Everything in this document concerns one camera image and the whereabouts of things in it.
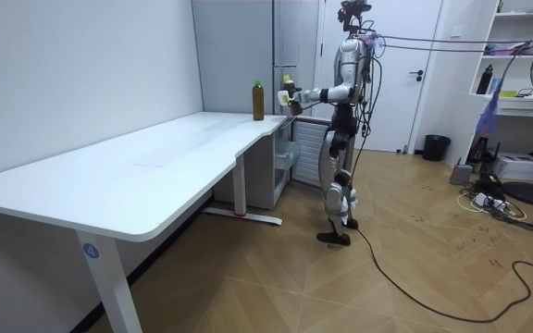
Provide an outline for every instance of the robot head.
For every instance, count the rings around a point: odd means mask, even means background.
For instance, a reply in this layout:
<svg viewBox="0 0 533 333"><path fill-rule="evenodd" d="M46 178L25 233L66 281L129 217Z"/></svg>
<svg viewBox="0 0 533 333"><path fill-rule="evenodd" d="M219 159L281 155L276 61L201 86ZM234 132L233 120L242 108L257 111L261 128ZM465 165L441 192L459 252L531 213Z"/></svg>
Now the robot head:
<svg viewBox="0 0 533 333"><path fill-rule="evenodd" d="M341 2L342 8L339 9L339 22L344 23L345 26L351 23L353 17L357 18L361 23L361 13L369 11L371 5L367 4L367 0L347 0Z"/></svg>

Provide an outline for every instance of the black bottle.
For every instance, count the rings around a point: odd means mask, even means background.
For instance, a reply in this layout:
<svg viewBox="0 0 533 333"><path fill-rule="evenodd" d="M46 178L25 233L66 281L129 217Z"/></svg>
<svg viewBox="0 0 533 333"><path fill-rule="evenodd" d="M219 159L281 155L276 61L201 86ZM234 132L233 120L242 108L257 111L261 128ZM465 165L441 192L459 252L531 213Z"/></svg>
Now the black bottle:
<svg viewBox="0 0 533 333"><path fill-rule="evenodd" d="M490 79L492 79L492 65L489 65L487 70L482 73L482 78L480 78L480 83L478 84L477 94L487 94Z"/></svg>

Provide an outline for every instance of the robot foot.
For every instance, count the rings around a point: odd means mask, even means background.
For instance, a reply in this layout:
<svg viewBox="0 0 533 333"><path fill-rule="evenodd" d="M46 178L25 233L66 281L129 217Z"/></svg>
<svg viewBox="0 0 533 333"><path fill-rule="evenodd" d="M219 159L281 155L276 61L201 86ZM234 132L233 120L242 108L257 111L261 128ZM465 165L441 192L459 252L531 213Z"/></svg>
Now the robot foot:
<svg viewBox="0 0 533 333"><path fill-rule="evenodd" d="M351 238L347 234L339 235L338 233L332 232L322 232L316 235L316 238L319 241L324 241L329 244L339 244L342 246L351 245Z"/></svg>
<svg viewBox="0 0 533 333"><path fill-rule="evenodd" d="M357 230L359 229L359 222L357 222L356 219L352 218L347 221L347 225L345 227L349 229Z"/></svg>

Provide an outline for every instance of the blue label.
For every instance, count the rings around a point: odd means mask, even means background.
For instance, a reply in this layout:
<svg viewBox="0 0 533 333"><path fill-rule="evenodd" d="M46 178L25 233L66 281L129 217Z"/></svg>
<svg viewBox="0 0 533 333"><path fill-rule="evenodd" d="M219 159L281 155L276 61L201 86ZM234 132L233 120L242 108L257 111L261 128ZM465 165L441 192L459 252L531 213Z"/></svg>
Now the blue label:
<svg viewBox="0 0 533 333"><path fill-rule="evenodd" d="M100 256L98 249L90 243L83 244L83 251L92 259L96 259Z"/></svg>

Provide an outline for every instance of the robot leg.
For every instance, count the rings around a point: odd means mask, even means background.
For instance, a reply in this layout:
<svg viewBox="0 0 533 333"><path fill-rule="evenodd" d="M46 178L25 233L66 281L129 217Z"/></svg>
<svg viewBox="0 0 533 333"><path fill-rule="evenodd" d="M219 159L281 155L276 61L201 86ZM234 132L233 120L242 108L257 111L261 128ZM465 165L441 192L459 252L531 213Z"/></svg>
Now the robot leg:
<svg viewBox="0 0 533 333"><path fill-rule="evenodd" d="M351 229L359 229L359 223L353 218L353 208L357 206L357 190L353 188L353 147L355 138L349 140L348 149L344 157L343 171L349 174L351 181L349 185L342 188L342 193L349 203L349 216L346 226Z"/></svg>
<svg viewBox="0 0 533 333"><path fill-rule="evenodd" d="M345 234L344 227L349 217L349 202L345 197L345 189L349 185L350 175L342 170L345 152L339 150L336 157L330 154L330 146L334 140L335 131L327 134L320 150L318 173L320 186L324 195L325 212L328 222L332 226L332 232L319 233L319 241L340 245L350 245L351 238Z"/></svg>

